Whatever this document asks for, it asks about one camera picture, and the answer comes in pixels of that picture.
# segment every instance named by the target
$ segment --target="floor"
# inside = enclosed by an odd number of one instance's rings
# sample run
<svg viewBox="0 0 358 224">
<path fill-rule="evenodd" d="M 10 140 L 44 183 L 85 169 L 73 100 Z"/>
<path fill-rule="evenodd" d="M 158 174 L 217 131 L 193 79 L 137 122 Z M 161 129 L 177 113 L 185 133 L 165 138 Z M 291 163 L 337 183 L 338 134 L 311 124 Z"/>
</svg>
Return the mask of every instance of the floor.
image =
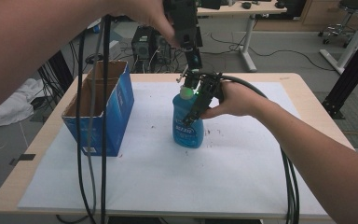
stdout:
<svg viewBox="0 0 358 224">
<path fill-rule="evenodd" d="M 131 50 L 128 46 L 131 45 L 131 34 L 134 32 L 134 24 L 124 24 L 117 27 L 116 37 L 120 40 L 122 52 L 119 57 L 126 57 L 122 60 L 128 60 L 129 64 L 133 64 L 131 57 Z M 89 32 L 86 41 L 85 55 L 90 55 L 94 52 L 95 43 L 97 39 L 96 34 Z M 234 42 L 238 43 L 243 38 L 243 33 L 204 33 L 202 34 L 204 47 L 202 52 L 222 52 L 227 51 L 230 44 L 218 42 Z M 74 40 L 74 45 L 77 47 L 78 41 Z M 317 33 L 263 33 L 255 32 L 251 41 L 250 54 L 257 66 L 258 72 L 288 72 L 300 74 L 306 83 L 313 91 L 330 91 L 337 82 L 339 75 L 333 71 L 330 64 L 321 56 L 319 49 L 327 49 L 331 54 L 339 57 L 344 50 L 342 46 L 343 41 L 335 39 L 329 45 L 323 45 L 322 39 L 317 36 Z M 65 58 L 72 69 L 72 54 L 70 48 L 65 46 L 62 48 Z M 245 67 L 241 62 L 241 57 L 237 51 L 228 52 L 225 54 L 202 54 L 205 70 L 220 71 L 220 72 L 245 72 Z M 160 72 L 173 71 L 175 67 L 181 68 L 184 66 L 184 58 L 180 58 L 179 63 L 174 67 L 161 68 Z M 354 90 L 358 96 L 358 86 Z M 34 137 L 42 127 L 41 122 L 30 121 L 31 118 L 23 120 L 18 123 L 0 127 L 0 186 L 4 183 L 7 176 L 13 169 L 10 165 L 13 160 L 16 160 L 21 153 L 33 141 Z M 76 217 L 64 217 L 75 220 Z M 184 218 L 167 218 L 168 223 L 200 223 L 194 219 Z M 8 215 L 0 214 L 0 223 L 60 223 L 55 216 L 39 216 L 39 215 Z M 266 224 L 282 224 L 282 220 L 264 220 Z M 316 224 L 316 223 L 334 223 L 332 221 L 322 222 L 308 222 L 301 223 Z"/>
</svg>

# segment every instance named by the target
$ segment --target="chair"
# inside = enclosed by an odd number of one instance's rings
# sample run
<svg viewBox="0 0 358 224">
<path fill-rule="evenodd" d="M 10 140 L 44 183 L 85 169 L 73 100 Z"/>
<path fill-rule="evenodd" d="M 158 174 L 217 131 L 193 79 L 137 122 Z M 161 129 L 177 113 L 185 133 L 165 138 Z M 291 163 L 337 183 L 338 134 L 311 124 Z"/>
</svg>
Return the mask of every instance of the chair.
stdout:
<svg viewBox="0 0 358 224">
<path fill-rule="evenodd" d="M 352 34 L 355 31 L 351 27 L 348 27 L 348 22 L 353 14 L 358 15 L 358 0 L 341 0 L 338 7 L 347 11 L 347 15 L 340 24 L 329 24 L 321 32 L 319 32 L 318 36 L 323 36 L 324 32 L 328 31 L 328 35 L 324 38 L 323 42 L 324 44 L 328 44 L 330 43 L 330 36 L 345 35 L 347 37 L 347 41 L 343 47 L 346 48 L 351 42 Z"/>
</svg>

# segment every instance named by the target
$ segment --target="human hand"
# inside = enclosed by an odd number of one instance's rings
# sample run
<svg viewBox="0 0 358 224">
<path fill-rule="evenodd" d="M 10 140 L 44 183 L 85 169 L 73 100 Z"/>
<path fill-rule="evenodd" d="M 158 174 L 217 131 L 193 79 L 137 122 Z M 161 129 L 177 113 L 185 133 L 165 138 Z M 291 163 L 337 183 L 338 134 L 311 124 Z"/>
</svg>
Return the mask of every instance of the human hand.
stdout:
<svg viewBox="0 0 358 224">
<path fill-rule="evenodd" d="M 214 108 L 207 109 L 200 116 L 202 119 L 211 119 L 223 114 L 254 117 L 260 110 L 261 103 L 267 101 L 263 96 L 236 82 L 224 81 L 221 86 L 224 101 Z"/>
<path fill-rule="evenodd" d="M 174 37 L 174 30 L 164 15 L 163 0 L 107 0 L 109 12 L 113 16 L 126 15 L 131 19 L 144 25 L 149 25 L 157 29 L 162 36 L 172 46 L 178 48 L 179 45 Z"/>
</svg>

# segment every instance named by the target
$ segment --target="blue box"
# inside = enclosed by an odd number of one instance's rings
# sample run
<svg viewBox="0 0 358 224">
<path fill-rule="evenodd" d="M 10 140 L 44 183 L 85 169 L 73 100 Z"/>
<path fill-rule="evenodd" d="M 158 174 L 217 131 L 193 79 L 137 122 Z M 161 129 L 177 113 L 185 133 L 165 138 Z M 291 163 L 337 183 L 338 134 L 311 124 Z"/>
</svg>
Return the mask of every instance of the blue box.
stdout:
<svg viewBox="0 0 358 224">
<path fill-rule="evenodd" d="M 127 62 L 109 62 L 106 104 L 106 155 L 116 157 L 126 131 L 133 106 L 133 92 Z M 88 148 L 88 129 L 92 119 L 90 155 L 101 156 L 103 151 L 103 63 L 97 62 L 95 70 L 94 116 L 90 116 L 92 70 L 82 84 L 80 100 L 81 147 Z M 62 113 L 62 119 L 77 141 L 76 96 Z"/>
</svg>

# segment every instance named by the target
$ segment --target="blue spray bottle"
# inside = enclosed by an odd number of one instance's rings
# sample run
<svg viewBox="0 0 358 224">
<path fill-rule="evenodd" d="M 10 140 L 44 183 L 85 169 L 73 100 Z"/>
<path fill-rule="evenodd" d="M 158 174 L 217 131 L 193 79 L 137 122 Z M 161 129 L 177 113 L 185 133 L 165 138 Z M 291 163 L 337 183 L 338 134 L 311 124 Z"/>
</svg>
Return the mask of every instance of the blue spray bottle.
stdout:
<svg viewBox="0 0 358 224">
<path fill-rule="evenodd" d="M 196 101 L 197 96 L 197 94 L 193 94 L 191 89 L 182 87 L 180 94 L 177 94 L 172 100 L 172 135 L 175 142 L 182 147 L 197 148 L 203 140 L 204 128 L 202 119 L 197 119 L 189 127 L 185 126 L 182 122 Z"/>
</svg>

